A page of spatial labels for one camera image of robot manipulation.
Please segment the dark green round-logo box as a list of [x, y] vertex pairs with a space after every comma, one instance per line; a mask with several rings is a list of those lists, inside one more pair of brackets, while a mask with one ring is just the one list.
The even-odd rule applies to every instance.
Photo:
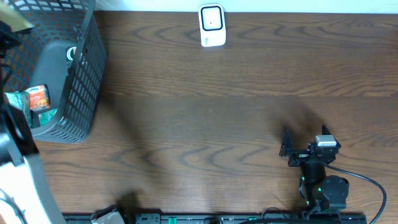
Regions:
[[77, 50], [77, 46], [67, 47], [65, 49], [66, 61], [67, 61], [67, 64], [68, 64], [69, 67], [72, 66], [76, 50]]

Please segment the green tissue pack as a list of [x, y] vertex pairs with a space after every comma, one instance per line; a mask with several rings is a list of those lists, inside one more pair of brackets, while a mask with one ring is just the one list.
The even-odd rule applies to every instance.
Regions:
[[53, 117], [55, 116], [56, 112], [57, 112], [57, 108], [52, 109], [52, 110], [48, 110], [46, 112], [40, 113], [38, 115], [39, 117], [39, 124], [41, 126], [44, 126], [45, 124], [47, 124], [49, 121], [51, 121], [53, 119]]

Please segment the orange tissue pack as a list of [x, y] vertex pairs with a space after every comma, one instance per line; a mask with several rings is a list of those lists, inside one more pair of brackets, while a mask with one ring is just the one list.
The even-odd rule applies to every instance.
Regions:
[[50, 97], [45, 85], [38, 85], [25, 90], [29, 94], [30, 110], [37, 111], [50, 107]]

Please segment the teal wipes pack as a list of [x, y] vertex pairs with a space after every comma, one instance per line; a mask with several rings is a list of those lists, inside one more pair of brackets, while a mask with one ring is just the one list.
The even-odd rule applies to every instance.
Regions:
[[32, 126], [32, 118], [30, 112], [30, 95], [26, 91], [15, 91], [11, 93], [5, 93], [6, 99], [9, 104], [19, 110], [21, 110], [27, 120], [29, 127]]

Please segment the cream wet wipes pack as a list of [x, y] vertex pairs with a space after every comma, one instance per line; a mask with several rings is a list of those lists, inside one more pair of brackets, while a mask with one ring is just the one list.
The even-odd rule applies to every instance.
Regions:
[[35, 27], [21, 13], [12, 9], [9, 5], [1, 1], [1, 21], [7, 24], [13, 32], [32, 29]]

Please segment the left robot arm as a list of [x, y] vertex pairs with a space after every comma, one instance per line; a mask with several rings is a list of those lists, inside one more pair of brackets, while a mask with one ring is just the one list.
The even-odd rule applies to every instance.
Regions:
[[63, 215], [24, 114], [1, 95], [1, 218], [5, 223], [126, 223], [118, 207], [90, 216]]

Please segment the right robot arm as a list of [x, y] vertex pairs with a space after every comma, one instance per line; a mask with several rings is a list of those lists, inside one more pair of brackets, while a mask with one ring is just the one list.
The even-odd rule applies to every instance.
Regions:
[[338, 216], [346, 208], [349, 182], [337, 175], [327, 175], [325, 170], [340, 148], [341, 144], [325, 125], [321, 135], [315, 136], [306, 149], [295, 149], [289, 130], [284, 129], [279, 156], [289, 159], [288, 166], [301, 170], [299, 192], [307, 201], [307, 208], [301, 212], [303, 219], [324, 214]]

